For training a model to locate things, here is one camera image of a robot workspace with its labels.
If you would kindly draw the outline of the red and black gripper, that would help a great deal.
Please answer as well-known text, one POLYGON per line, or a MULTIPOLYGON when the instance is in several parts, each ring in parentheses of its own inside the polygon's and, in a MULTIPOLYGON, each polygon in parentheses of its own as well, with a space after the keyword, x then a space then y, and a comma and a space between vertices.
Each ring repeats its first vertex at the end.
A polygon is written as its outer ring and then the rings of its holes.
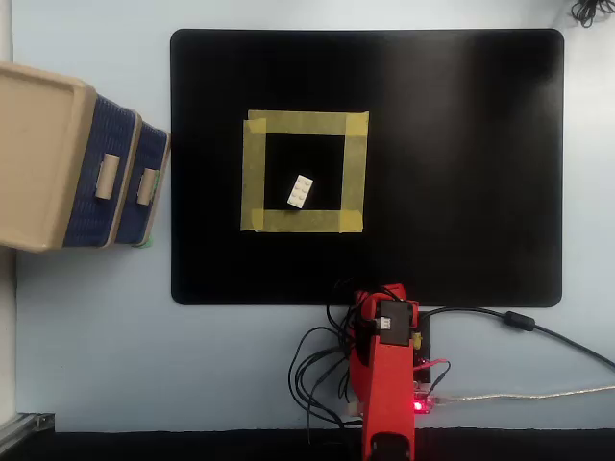
POLYGON ((376 285, 361 288, 354 293, 356 321, 371 321, 376 318, 380 301, 403 301, 406 290, 401 283, 376 285))

